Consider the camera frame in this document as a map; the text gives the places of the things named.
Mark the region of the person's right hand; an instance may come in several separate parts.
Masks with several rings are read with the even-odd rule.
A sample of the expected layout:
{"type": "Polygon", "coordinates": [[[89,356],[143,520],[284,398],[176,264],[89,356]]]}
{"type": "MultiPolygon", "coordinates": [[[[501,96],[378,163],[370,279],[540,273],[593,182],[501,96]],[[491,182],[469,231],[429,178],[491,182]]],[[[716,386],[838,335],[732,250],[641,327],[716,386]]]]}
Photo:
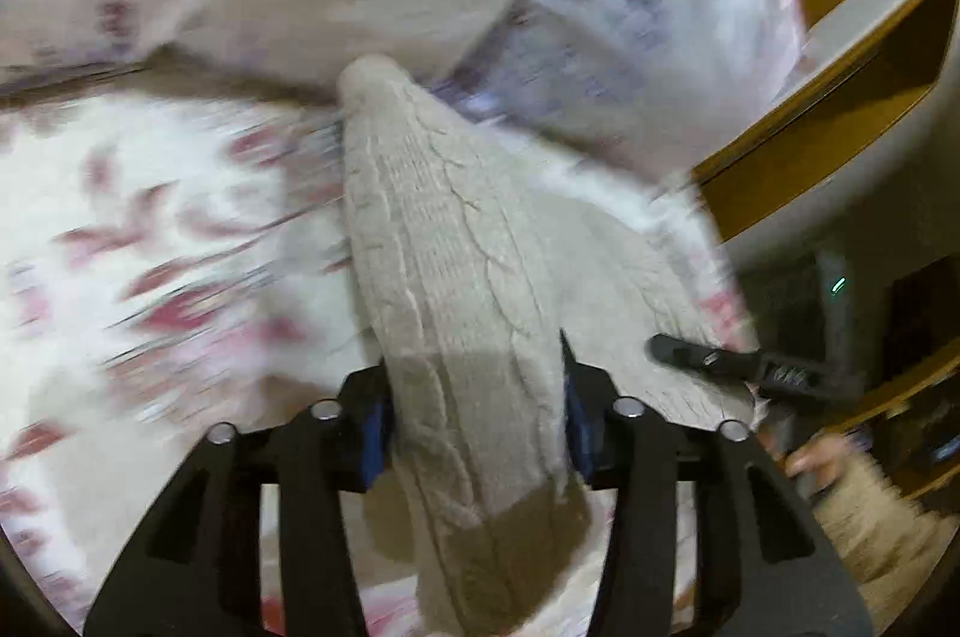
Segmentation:
{"type": "Polygon", "coordinates": [[[782,471],[799,483],[805,494],[820,494],[843,478],[859,447],[841,433],[817,433],[807,444],[782,460],[782,471]]]}

